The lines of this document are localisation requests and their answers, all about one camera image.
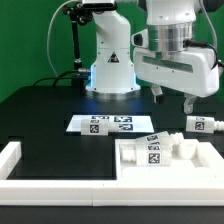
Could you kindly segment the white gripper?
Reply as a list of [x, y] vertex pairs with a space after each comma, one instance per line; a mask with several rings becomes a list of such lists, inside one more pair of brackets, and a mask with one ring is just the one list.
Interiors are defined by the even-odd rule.
[[185, 93], [184, 113], [191, 114], [197, 97], [207, 97], [219, 89], [216, 55], [211, 48], [187, 47], [171, 55], [148, 49], [146, 29], [131, 37], [136, 76], [151, 83], [154, 102], [163, 102], [161, 86]]

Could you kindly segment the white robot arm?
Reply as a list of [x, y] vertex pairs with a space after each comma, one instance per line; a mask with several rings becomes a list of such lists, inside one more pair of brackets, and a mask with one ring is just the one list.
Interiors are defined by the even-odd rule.
[[193, 111], [198, 97], [219, 89], [216, 49], [193, 40], [196, 13], [203, 0], [137, 0], [146, 12], [146, 28], [134, 35], [128, 20], [116, 12], [118, 0], [81, 0], [96, 24], [97, 57], [87, 90], [123, 95], [150, 83], [155, 98], [164, 87], [185, 94], [184, 112]]

